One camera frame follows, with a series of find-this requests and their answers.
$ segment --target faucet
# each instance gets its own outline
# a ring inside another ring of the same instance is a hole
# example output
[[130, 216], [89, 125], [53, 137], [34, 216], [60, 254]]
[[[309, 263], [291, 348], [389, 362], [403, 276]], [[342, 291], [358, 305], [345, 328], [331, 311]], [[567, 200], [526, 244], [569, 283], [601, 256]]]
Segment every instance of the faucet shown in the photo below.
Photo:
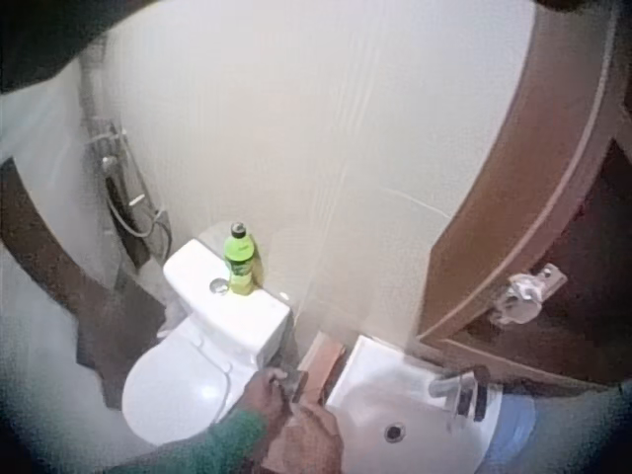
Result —
[[457, 417], [460, 417], [463, 422], [467, 419], [472, 400], [474, 400], [474, 421], [483, 421], [487, 411], [489, 380], [490, 372], [487, 367], [477, 365], [446, 378], [436, 378], [429, 384], [428, 392], [431, 397], [446, 397], [446, 406], [450, 407], [452, 404], [449, 408], [452, 414], [448, 423], [449, 430], [451, 430], [451, 422]]

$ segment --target white sink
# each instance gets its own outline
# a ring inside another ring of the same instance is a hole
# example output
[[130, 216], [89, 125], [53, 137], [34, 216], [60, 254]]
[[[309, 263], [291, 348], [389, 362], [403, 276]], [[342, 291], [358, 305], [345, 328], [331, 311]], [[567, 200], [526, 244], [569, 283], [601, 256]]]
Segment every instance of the white sink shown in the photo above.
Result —
[[439, 367], [359, 337], [327, 401], [345, 443], [345, 473], [476, 472], [494, 435], [502, 391], [490, 387], [482, 422], [470, 415], [449, 430], [445, 399], [428, 394], [440, 374]]

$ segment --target white wall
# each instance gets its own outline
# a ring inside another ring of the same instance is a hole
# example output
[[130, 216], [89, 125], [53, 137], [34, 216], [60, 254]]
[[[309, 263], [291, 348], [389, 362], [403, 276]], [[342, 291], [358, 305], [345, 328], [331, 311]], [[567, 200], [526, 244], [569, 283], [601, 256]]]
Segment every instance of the white wall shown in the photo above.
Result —
[[[116, 241], [99, 177], [84, 153], [76, 62], [53, 79], [3, 96], [2, 160], [14, 156], [46, 224], [89, 275], [114, 283]], [[0, 406], [55, 471], [91, 472], [149, 446], [103, 402], [101, 383], [75, 362], [75, 318], [43, 292], [0, 243]]]
[[243, 220], [308, 335], [401, 345], [533, 17], [527, 0], [163, 1], [112, 31], [106, 102], [176, 249]]

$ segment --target blue object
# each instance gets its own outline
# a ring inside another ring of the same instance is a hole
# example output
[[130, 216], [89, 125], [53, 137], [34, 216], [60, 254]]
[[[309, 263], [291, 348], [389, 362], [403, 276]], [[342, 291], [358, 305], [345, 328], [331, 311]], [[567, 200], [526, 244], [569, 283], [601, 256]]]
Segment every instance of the blue object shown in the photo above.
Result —
[[503, 395], [496, 430], [477, 473], [496, 472], [508, 465], [526, 446], [536, 419], [535, 402], [531, 397]]

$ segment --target white toilet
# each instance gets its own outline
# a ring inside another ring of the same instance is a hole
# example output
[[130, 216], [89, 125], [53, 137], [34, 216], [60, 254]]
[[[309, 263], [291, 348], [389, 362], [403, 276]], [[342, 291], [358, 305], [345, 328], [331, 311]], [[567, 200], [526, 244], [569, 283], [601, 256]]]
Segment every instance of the white toilet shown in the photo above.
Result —
[[122, 393], [127, 423], [156, 445], [220, 420], [277, 351], [290, 312], [261, 289], [248, 296], [215, 292], [228, 269], [197, 240], [178, 250], [163, 271], [190, 315], [136, 362]]

